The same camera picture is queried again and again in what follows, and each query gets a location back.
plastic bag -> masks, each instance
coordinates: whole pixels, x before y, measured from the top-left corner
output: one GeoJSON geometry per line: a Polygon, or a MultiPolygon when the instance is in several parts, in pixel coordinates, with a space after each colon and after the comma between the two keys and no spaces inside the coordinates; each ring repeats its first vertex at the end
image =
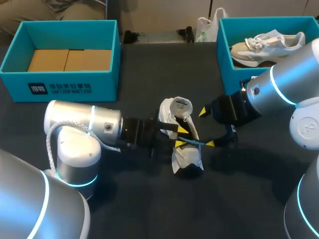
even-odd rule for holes
{"type": "Polygon", "coordinates": [[[219,20],[227,17],[225,9],[220,7],[216,10],[213,21],[205,17],[197,19],[196,42],[216,41],[219,20]]]}

floor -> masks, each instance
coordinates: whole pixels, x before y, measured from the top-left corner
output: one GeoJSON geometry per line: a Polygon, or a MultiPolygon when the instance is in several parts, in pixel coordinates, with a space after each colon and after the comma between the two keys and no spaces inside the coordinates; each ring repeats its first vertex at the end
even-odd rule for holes
{"type": "MultiPolygon", "coordinates": [[[[196,29],[193,29],[194,36],[196,35],[196,29]]],[[[183,37],[178,35],[176,31],[166,32],[139,32],[139,40],[135,44],[145,43],[185,43],[183,37]]]]}

sneaker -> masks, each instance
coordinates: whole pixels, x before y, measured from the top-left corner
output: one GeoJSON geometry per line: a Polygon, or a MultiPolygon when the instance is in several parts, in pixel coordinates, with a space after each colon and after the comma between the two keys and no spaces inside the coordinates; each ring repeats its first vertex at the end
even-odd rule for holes
{"type": "MultiPolygon", "coordinates": [[[[165,123],[178,124],[189,132],[185,138],[194,140],[199,139],[194,123],[190,117],[193,111],[191,102],[182,97],[165,99],[159,108],[159,120],[165,123]]],[[[161,131],[169,136],[170,139],[177,139],[177,133],[170,130],[161,131]]],[[[189,145],[180,146],[173,149],[171,164],[174,174],[180,168],[186,168],[193,164],[202,170],[200,146],[189,145]]]]}
{"type": "Polygon", "coordinates": [[[257,67],[264,61],[279,62],[305,45],[305,34],[282,35],[276,30],[245,38],[231,47],[231,57],[249,67],[257,67]]]}

teal storage bin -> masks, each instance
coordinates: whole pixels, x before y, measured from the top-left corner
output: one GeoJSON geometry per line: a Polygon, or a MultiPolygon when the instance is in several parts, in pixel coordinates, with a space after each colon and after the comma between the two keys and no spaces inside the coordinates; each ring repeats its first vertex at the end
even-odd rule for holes
{"type": "Polygon", "coordinates": [[[302,31],[306,44],[319,38],[319,26],[312,16],[282,17],[238,17],[222,18],[217,34],[217,58],[225,93],[230,95],[240,89],[239,81],[259,76],[268,67],[235,68],[229,47],[276,29],[285,35],[295,35],[302,31]]]}
{"type": "Polygon", "coordinates": [[[115,101],[121,43],[117,22],[22,22],[0,67],[0,77],[15,102],[115,101]],[[112,50],[109,71],[27,72],[35,49],[112,50]]]}

wall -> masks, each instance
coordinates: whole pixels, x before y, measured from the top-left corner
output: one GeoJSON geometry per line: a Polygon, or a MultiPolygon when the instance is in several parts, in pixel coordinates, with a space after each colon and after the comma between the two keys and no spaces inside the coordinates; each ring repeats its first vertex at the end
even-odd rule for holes
{"type": "MultiPolygon", "coordinates": [[[[218,7],[232,17],[318,15],[319,0],[308,1],[213,0],[212,15],[218,7]]],[[[109,0],[108,19],[119,20],[122,31],[161,32],[188,25],[196,27],[197,18],[208,17],[209,3],[210,0],[109,0]]]]}

